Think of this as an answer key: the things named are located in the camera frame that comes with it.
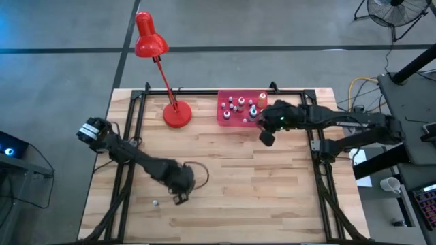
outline white cap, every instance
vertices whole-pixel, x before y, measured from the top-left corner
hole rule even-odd
[[[257,113],[258,113],[258,111],[257,111],[255,108],[252,108],[252,109],[250,110],[250,115],[251,115],[251,116],[255,116]]]

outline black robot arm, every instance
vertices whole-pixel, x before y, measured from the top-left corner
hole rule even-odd
[[[340,140],[312,141],[311,147],[323,161],[334,162],[343,150],[358,148],[372,143],[398,144],[402,140],[401,125],[392,116],[382,113],[335,112],[319,105],[291,105],[282,100],[275,101],[260,114],[258,125],[262,128],[259,139],[272,146],[274,133],[290,129],[325,129],[331,126],[364,129],[362,133]]]
[[[132,142],[122,140],[112,130],[112,125],[102,118],[90,118],[77,132],[79,140],[87,143],[95,152],[107,150],[109,157],[119,164],[133,161],[141,165],[150,177],[167,186],[175,194],[175,204],[188,200],[195,185],[192,168],[174,159],[150,157],[138,150]]]

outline gray floor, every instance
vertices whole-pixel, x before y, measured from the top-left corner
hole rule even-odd
[[[143,0],[140,10],[152,13],[157,30],[172,47],[389,46],[387,28],[372,20],[352,22],[359,3]],[[0,0],[0,49],[122,48],[133,6],[134,0]],[[397,44],[433,44],[435,23],[433,13],[428,14]],[[137,36],[135,30],[130,46]],[[388,69],[402,68],[421,52],[393,50]],[[353,78],[384,73],[387,53],[186,52],[163,55],[162,65],[173,87],[264,87],[275,81],[281,87],[333,87],[337,101],[341,101],[347,98]],[[0,55],[0,111],[5,115],[0,131],[35,144],[56,169],[50,208],[26,206],[17,244],[76,239],[95,155],[75,133],[88,117],[105,116],[119,60],[119,53]],[[426,67],[434,68],[435,62]],[[152,87],[164,87],[155,64],[128,54],[120,87],[143,87],[147,81]],[[362,92],[374,88],[376,85],[367,83]],[[368,106],[379,96],[375,91],[356,104]],[[33,200],[44,203],[48,185],[41,182]],[[381,204],[364,200],[363,205],[371,237],[404,242],[409,241],[406,237],[419,236],[416,232],[390,232],[390,217],[378,215]]]

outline red tray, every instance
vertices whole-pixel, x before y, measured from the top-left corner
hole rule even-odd
[[[258,99],[261,93],[265,93],[265,103],[262,108],[258,107]],[[244,110],[242,112],[233,112],[230,110],[229,97],[233,98],[233,105],[239,105],[239,97],[243,97],[245,100]],[[217,99],[217,121],[220,126],[224,127],[256,127],[255,122],[249,120],[249,100],[253,100],[253,105],[256,105],[258,114],[260,110],[264,109],[268,105],[268,93],[266,91],[218,91]],[[225,109],[221,107],[222,103],[225,103]],[[224,112],[228,110],[230,112],[230,119],[224,119]]]

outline wooden table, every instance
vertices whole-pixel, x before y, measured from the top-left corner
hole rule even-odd
[[[319,105],[337,109],[331,88],[315,90]],[[121,135],[130,94],[131,89],[115,90],[109,108],[108,120],[120,124]],[[209,169],[210,180],[205,187],[195,190],[187,203],[176,206],[167,188],[137,167],[125,242],[325,242],[305,131],[278,132],[274,145],[266,147],[258,139],[259,129],[217,124],[216,95],[177,98],[190,104],[191,122],[182,129],[169,128],[162,118],[168,98],[149,95],[140,149],[151,156],[174,158],[181,163],[199,161]],[[268,96],[269,103],[276,99],[301,103],[295,95]],[[330,127],[324,132],[326,138],[344,137],[340,127]],[[107,155],[98,157],[96,167],[107,161]],[[205,181],[201,167],[193,166],[193,170],[197,183]],[[116,164],[110,164],[94,174],[79,238],[90,234],[106,213],[115,171]],[[350,162],[337,159],[333,175],[340,207],[359,232],[368,237]],[[153,200],[160,204],[153,206]],[[330,209],[329,217],[336,233]]]

